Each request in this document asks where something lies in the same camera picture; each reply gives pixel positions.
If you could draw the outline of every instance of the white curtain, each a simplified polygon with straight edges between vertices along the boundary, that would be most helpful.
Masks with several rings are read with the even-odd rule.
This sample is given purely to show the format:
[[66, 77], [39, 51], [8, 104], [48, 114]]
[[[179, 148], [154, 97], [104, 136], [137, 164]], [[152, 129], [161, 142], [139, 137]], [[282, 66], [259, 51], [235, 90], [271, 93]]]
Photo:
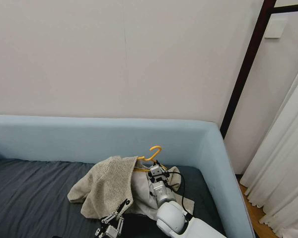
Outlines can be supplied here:
[[298, 74], [240, 183], [260, 223], [278, 237], [298, 238]]

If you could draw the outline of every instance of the mattress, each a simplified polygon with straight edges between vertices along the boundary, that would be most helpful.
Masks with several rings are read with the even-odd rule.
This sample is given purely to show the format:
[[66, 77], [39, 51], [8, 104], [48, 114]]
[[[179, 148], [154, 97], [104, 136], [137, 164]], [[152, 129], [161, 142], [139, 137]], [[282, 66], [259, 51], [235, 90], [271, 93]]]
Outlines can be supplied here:
[[[99, 220], [87, 219], [81, 204], [70, 203], [67, 193], [93, 164], [0, 160], [0, 238], [92, 238]], [[201, 172], [178, 166], [186, 181], [185, 197], [195, 201], [194, 216], [224, 234], [212, 196]], [[122, 236], [164, 238], [155, 221], [126, 214]]]

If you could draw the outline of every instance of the black cable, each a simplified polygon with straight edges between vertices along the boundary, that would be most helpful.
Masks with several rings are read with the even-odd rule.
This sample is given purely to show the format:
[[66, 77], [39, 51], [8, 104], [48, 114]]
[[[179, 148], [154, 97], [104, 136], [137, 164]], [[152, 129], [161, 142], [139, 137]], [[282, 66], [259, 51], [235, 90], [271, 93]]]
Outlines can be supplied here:
[[182, 193], [182, 200], [181, 200], [181, 204], [182, 204], [182, 207], [183, 207], [183, 210], [187, 212], [187, 215], [186, 215], [186, 219], [188, 219], [189, 221], [191, 220], [192, 218], [192, 215], [191, 213], [189, 213], [187, 211], [187, 209], [185, 209], [184, 207], [184, 204], [183, 204], [183, 200], [184, 200], [184, 194], [185, 194], [185, 179], [184, 179], [184, 176], [179, 173], [179, 172], [165, 172], [165, 173], [161, 173], [159, 175], [153, 175], [152, 177], [157, 177], [157, 176], [161, 176], [161, 175], [167, 175], [167, 174], [178, 174], [181, 176], [181, 178], [183, 179], [183, 193]]

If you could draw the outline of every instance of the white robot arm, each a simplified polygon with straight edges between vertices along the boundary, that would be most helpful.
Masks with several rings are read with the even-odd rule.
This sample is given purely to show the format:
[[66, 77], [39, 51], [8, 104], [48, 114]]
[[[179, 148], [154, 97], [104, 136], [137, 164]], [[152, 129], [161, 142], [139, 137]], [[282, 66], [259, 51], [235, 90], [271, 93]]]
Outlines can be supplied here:
[[[159, 164], [150, 167], [148, 175], [153, 183], [153, 190], [159, 207], [157, 226], [172, 238], [226, 238], [202, 220], [193, 217], [183, 206], [175, 201], [174, 194], [167, 184], [169, 174], [162, 170]], [[129, 200], [125, 200], [116, 212], [101, 220], [97, 229], [97, 238], [116, 238], [121, 234], [124, 218], [119, 215]]]
[[159, 165], [150, 167], [149, 176], [159, 207], [157, 226], [172, 238], [226, 238], [207, 223], [189, 215], [185, 208], [175, 202], [171, 189], [166, 186], [166, 175]]

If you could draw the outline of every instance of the wooden floor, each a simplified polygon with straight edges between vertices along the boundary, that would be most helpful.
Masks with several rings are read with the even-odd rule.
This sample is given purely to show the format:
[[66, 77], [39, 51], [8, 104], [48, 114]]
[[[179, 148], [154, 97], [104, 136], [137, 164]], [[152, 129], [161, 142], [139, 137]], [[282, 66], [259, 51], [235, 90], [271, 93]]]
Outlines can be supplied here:
[[263, 212], [263, 210], [261, 208], [258, 207], [254, 207], [252, 206], [246, 196], [244, 195], [245, 191], [246, 191], [246, 187], [244, 187], [243, 185], [239, 185], [240, 186], [240, 190], [243, 193], [243, 197], [245, 200], [245, 204], [249, 213], [249, 217], [252, 221], [253, 224], [253, 228], [255, 230], [255, 232], [258, 234], [258, 236], [260, 238], [278, 238], [272, 231], [272, 229], [265, 225], [265, 224], [260, 224], [258, 221], [259, 219], [261, 219], [265, 213]]

